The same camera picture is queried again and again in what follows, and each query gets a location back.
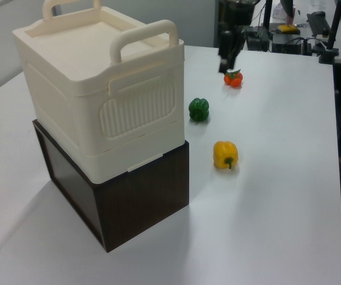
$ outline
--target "yellow bell pepper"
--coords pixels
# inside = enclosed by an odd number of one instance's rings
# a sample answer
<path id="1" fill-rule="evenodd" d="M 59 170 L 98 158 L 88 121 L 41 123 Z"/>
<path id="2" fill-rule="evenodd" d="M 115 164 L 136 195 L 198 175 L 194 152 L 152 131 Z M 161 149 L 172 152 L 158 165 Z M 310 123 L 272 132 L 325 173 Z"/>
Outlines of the yellow bell pepper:
<path id="1" fill-rule="evenodd" d="M 232 169 L 238 159 L 236 145 L 230 141 L 218 141 L 213 146 L 213 163 L 216 167 Z"/>

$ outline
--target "white wall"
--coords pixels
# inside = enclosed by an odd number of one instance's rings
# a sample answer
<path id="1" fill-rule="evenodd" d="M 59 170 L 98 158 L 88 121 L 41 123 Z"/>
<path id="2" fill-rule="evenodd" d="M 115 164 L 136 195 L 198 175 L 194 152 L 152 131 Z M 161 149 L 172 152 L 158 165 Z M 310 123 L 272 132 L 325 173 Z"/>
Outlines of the white wall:
<path id="1" fill-rule="evenodd" d="M 22 71 L 12 31 L 41 19 L 42 3 L 43 0 L 12 0 L 0 6 L 0 86 Z"/>
<path id="2" fill-rule="evenodd" d="M 215 34 L 216 0 L 102 0 L 107 6 L 145 24 L 170 20 L 186 45 L 212 47 Z M 61 5 L 63 14 L 92 7 L 92 0 Z"/>

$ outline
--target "black stand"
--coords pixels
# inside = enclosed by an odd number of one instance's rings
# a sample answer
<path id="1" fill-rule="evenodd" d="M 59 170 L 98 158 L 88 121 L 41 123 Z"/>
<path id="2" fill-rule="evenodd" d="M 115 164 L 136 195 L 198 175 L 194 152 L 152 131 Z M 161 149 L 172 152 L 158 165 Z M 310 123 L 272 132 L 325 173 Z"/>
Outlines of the black stand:
<path id="1" fill-rule="evenodd" d="M 110 252 L 189 204 L 189 143 L 132 172 L 93 184 L 37 121 L 50 178 Z"/>

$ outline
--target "yellow object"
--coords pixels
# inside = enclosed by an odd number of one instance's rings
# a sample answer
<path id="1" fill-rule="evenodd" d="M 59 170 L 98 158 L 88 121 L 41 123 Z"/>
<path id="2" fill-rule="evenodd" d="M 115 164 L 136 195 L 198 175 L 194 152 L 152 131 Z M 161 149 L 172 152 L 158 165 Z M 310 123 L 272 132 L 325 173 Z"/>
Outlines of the yellow object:
<path id="1" fill-rule="evenodd" d="M 295 27 L 294 25 L 279 25 L 278 29 L 282 32 L 282 33 L 291 33 L 293 31 L 298 31 L 298 28 Z"/>
<path id="2" fill-rule="evenodd" d="M 213 146 L 213 163 L 218 168 L 232 169 L 239 159 L 236 145 L 230 141 L 218 141 Z"/>

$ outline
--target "bell pepper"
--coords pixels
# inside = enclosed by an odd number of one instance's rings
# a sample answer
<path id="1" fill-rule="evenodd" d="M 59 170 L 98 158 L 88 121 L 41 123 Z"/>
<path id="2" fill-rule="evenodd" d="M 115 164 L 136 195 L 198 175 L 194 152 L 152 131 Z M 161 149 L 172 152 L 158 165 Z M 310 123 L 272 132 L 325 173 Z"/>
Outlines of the bell pepper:
<path id="1" fill-rule="evenodd" d="M 239 159 L 236 145 L 230 141 L 218 141 L 213 146 L 213 163 L 218 168 L 232 169 Z"/>
<path id="2" fill-rule="evenodd" d="M 209 104 L 206 99 L 195 98 L 189 104 L 190 118 L 196 122 L 202 122 L 208 118 Z"/>

